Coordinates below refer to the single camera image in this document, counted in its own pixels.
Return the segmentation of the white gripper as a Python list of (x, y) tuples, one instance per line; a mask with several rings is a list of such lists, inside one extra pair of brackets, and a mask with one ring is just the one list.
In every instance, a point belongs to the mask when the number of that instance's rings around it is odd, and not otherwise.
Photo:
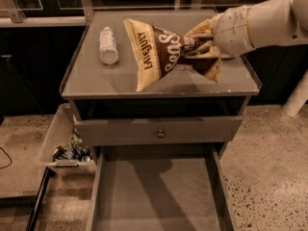
[(215, 59), (220, 55), (238, 57), (254, 49), (248, 36), (249, 6), (240, 6), (227, 9), (218, 17), (206, 19), (186, 34), (186, 38), (214, 38), (215, 46), (206, 47), (204, 50), (189, 52), (186, 59)]

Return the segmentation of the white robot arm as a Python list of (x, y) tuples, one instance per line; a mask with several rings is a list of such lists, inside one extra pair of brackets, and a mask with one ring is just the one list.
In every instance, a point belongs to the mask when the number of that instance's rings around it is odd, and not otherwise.
[(308, 0), (268, 0), (230, 8), (186, 36), (207, 40), (187, 52), (187, 59), (233, 58), (266, 46), (307, 44)]

